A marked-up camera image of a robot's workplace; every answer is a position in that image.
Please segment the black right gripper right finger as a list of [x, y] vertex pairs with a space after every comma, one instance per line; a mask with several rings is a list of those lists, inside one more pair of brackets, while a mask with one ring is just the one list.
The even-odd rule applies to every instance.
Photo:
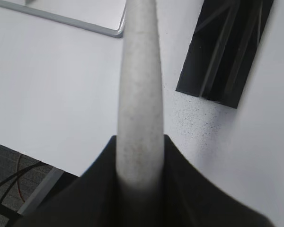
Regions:
[[159, 227], [272, 227], [263, 214], [203, 176], [164, 135]]

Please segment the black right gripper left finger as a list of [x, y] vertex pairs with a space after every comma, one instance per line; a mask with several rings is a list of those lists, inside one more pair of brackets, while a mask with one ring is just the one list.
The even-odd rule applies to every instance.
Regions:
[[119, 227], [118, 184], [115, 171], [116, 136], [96, 161], [71, 185], [16, 227]]

